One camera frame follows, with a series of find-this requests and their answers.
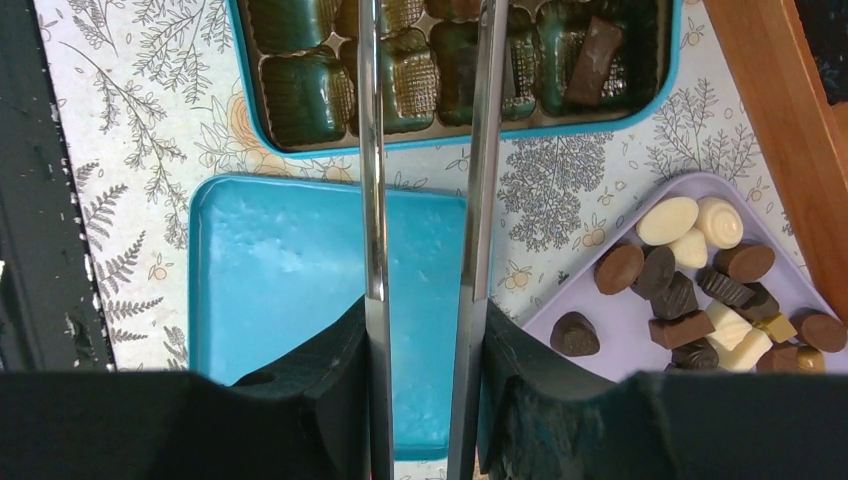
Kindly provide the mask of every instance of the black frame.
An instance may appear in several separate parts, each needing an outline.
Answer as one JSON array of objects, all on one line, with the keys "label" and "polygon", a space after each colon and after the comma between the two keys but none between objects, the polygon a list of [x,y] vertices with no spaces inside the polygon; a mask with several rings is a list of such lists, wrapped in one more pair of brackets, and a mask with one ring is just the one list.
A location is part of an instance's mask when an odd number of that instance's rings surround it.
[{"label": "black frame", "polygon": [[0,2],[0,355],[7,371],[107,370],[56,98],[32,0]]}]

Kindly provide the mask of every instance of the black plastic part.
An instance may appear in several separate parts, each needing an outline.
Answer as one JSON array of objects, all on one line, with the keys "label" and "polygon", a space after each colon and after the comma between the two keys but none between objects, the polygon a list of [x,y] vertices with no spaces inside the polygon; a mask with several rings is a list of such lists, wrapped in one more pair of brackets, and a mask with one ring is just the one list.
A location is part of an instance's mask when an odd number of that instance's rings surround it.
[{"label": "black plastic part", "polygon": [[38,32],[31,0],[0,1],[0,355],[7,371],[106,370]]},{"label": "black plastic part", "polygon": [[494,304],[487,320],[478,447],[492,480],[845,477],[846,376],[638,373],[616,385]]},{"label": "black plastic part", "polygon": [[226,388],[196,374],[0,375],[0,478],[368,478],[360,299]]}]

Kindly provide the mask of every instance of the plastic chocolate insert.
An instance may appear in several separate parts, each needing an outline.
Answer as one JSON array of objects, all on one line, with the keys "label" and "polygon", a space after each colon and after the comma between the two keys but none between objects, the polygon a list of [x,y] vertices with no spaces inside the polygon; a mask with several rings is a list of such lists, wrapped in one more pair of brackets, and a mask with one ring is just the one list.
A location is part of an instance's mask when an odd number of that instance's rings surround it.
[{"label": "plastic chocolate insert", "polygon": [[[503,130],[626,117],[668,70],[673,0],[514,0]],[[357,145],[357,0],[236,0],[260,123],[287,151]],[[387,141],[467,135],[479,0],[383,0]],[[564,99],[593,16],[624,30],[598,106]]]}]

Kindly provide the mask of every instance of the chocolate tray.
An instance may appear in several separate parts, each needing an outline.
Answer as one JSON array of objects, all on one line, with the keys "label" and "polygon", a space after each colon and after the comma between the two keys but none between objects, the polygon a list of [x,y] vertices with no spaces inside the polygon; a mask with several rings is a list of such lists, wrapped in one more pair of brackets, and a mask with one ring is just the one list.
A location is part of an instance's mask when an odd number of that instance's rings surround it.
[{"label": "chocolate tray", "polygon": [[[358,0],[227,1],[260,140],[295,158],[355,153]],[[463,52],[476,45],[476,19],[454,11],[457,0],[382,1],[386,143],[467,142],[471,96],[460,86],[474,68],[476,57]],[[682,0],[511,3],[504,138],[624,128],[671,88]],[[590,108],[565,103],[563,92],[593,15],[621,26],[625,40],[601,104]]]},{"label": "chocolate tray", "polygon": [[[577,311],[594,325],[601,350],[592,356],[568,358],[569,361],[612,381],[624,380],[639,370],[664,370],[671,361],[671,352],[651,341],[648,320],[654,317],[650,302],[643,300],[629,288],[616,295],[602,295],[595,285],[594,269],[601,256],[616,243],[624,241],[641,245],[642,242],[635,233],[636,222],[663,198],[676,196],[687,196],[696,200],[714,196],[726,200],[736,208],[742,218],[745,239],[774,249],[774,266],[760,282],[772,292],[785,315],[791,317],[799,310],[811,308],[836,317],[795,265],[792,257],[779,246],[774,236],[748,207],[745,198],[736,188],[716,175],[692,173],[660,187],[632,218],[598,249],[591,262],[562,284],[556,296],[524,325],[524,330],[550,347],[554,323],[565,313]],[[712,264],[715,252],[715,248],[710,248],[709,265]],[[694,279],[695,270],[680,271]],[[695,292],[700,308],[706,308],[712,299],[697,285]],[[828,372],[848,372],[848,349],[839,353],[825,353],[824,357]]]}]

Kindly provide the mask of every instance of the wooden board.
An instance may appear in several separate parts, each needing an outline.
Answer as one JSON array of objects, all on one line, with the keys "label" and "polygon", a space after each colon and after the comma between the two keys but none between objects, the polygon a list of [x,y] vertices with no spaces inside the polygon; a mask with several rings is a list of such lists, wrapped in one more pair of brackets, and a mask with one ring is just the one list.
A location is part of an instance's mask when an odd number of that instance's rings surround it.
[{"label": "wooden board", "polygon": [[794,0],[704,3],[813,282],[848,320],[848,141]]}]

